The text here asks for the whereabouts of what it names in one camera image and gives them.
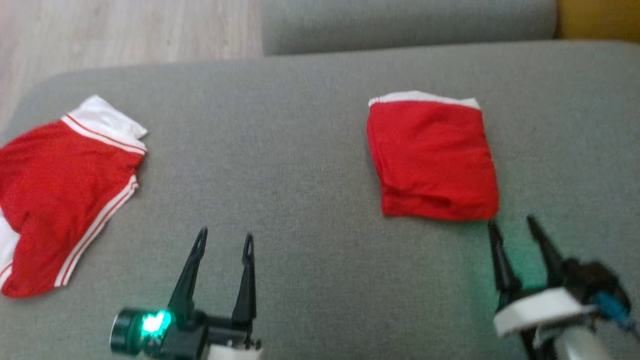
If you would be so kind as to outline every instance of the red cloth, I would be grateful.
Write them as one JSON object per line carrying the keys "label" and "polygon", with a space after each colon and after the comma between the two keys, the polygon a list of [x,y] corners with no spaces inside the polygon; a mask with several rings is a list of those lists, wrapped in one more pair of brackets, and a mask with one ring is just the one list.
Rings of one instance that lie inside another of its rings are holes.
{"label": "red cloth", "polygon": [[30,297],[66,285],[138,187],[147,130],[94,96],[0,149],[0,286]]}
{"label": "red cloth", "polygon": [[441,220],[489,220],[498,186],[475,99],[423,92],[371,99],[369,148],[382,212]]}

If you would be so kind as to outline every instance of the wooden floor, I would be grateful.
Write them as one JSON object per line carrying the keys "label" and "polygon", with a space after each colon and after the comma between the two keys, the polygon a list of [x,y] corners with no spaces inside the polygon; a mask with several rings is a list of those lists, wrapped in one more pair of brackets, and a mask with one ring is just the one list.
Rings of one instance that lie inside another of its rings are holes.
{"label": "wooden floor", "polygon": [[260,0],[0,0],[0,132],[61,72],[259,56]]}

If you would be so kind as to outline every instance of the green light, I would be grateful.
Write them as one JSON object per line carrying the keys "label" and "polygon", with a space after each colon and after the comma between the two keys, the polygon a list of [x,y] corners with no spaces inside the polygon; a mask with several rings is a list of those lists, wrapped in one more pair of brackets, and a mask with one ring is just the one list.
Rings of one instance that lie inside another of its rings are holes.
{"label": "green light", "polygon": [[165,310],[157,314],[148,314],[142,318],[142,336],[162,336],[171,324],[171,314]]}

